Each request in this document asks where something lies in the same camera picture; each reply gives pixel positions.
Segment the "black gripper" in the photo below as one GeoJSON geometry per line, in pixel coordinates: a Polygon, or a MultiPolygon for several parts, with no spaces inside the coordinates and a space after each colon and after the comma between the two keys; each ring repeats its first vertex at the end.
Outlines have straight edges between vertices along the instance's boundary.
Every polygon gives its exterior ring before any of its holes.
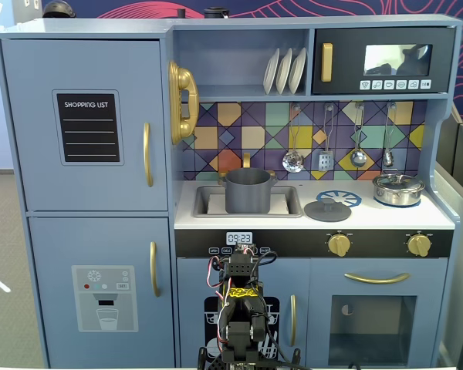
{"type": "Polygon", "coordinates": [[[258,257],[242,252],[233,253],[224,261],[224,282],[231,279],[233,286],[249,286],[259,279],[258,257]]]}

